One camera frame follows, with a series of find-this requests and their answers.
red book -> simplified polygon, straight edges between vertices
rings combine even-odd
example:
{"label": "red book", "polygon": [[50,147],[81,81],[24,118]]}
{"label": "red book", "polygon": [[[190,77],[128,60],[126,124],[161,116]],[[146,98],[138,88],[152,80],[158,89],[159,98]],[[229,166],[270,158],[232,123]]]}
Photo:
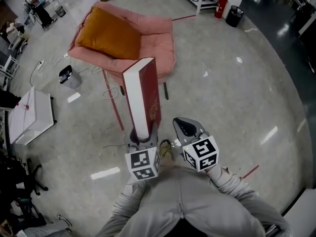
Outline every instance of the red book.
{"label": "red book", "polygon": [[161,121],[155,58],[143,58],[122,74],[130,116],[140,141],[149,138],[153,122]]}

polished floor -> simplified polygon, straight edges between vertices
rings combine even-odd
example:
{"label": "polished floor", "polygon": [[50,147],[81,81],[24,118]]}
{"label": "polished floor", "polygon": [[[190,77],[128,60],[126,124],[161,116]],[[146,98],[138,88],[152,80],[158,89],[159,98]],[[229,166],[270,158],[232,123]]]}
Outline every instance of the polished floor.
{"label": "polished floor", "polygon": [[[129,178],[124,147],[104,148],[123,144],[124,131],[111,101],[103,97],[106,85],[102,73],[82,72],[82,85],[76,90],[58,82],[58,73],[66,65],[71,64],[77,71],[93,69],[80,60],[59,59],[67,52],[77,24],[96,0],[61,1],[67,14],[47,32],[39,25],[32,27],[29,44],[20,56],[21,69],[11,84],[12,92],[25,94],[31,87],[33,68],[46,59],[43,71],[35,71],[31,82],[54,97],[58,123],[28,146],[14,145],[14,150],[19,157],[31,157],[34,163],[43,165],[39,179],[49,191],[33,196],[41,213],[51,220],[61,213],[72,222],[75,236],[91,237],[107,221]],[[173,19],[196,11],[187,0],[110,3]],[[198,17],[174,21],[176,66],[167,80],[168,101],[159,86],[159,140],[176,139],[174,117],[202,122],[217,142],[222,164],[240,176],[259,165],[247,181],[263,199],[282,211],[306,185],[302,151],[311,153],[310,135],[307,125],[300,125],[302,113],[290,108],[302,108],[302,103],[295,97],[293,82],[280,80],[287,76],[283,64],[273,67],[247,33],[228,26],[212,13],[203,11]],[[273,51],[268,44],[265,48]],[[284,92],[285,88],[292,96]],[[76,92],[80,97],[68,103],[67,98]],[[126,99],[118,94],[115,102],[127,130],[131,120]],[[91,179],[93,173],[113,167],[120,172]]]}
{"label": "polished floor", "polygon": [[313,186],[316,184],[316,84],[298,29],[290,20],[295,10],[285,0],[243,0],[240,7],[281,58],[304,106],[313,149]]}

fire extinguisher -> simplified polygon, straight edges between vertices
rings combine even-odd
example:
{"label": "fire extinguisher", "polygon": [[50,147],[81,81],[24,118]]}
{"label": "fire extinguisher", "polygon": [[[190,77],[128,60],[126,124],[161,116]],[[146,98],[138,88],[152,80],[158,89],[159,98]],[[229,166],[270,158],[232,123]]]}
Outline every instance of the fire extinguisher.
{"label": "fire extinguisher", "polygon": [[215,17],[221,18],[226,6],[227,0],[218,0]]}

white box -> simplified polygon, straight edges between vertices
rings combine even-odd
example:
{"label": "white box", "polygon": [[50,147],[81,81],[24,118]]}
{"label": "white box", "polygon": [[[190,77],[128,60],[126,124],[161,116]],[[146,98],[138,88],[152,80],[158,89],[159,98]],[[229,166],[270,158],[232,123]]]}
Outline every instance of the white box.
{"label": "white box", "polygon": [[146,180],[158,176],[160,155],[157,147],[125,154],[129,172],[137,180]]}
{"label": "white box", "polygon": [[182,148],[184,159],[197,171],[218,163],[219,151],[213,136]]}

trash can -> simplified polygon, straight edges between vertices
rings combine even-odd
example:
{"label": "trash can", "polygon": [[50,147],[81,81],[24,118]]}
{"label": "trash can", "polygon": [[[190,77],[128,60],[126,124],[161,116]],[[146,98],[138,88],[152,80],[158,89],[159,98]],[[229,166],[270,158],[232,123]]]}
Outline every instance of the trash can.
{"label": "trash can", "polygon": [[243,16],[243,10],[237,6],[232,5],[227,18],[226,23],[232,27],[236,27]]}
{"label": "trash can", "polygon": [[64,10],[64,8],[63,8],[63,6],[59,6],[59,7],[55,10],[55,12],[56,12],[57,15],[60,16],[60,17],[63,17],[63,16],[66,14],[66,12],[65,12],[65,10]]}
{"label": "trash can", "polygon": [[81,76],[70,65],[59,73],[59,82],[72,89],[79,87],[82,83]]}

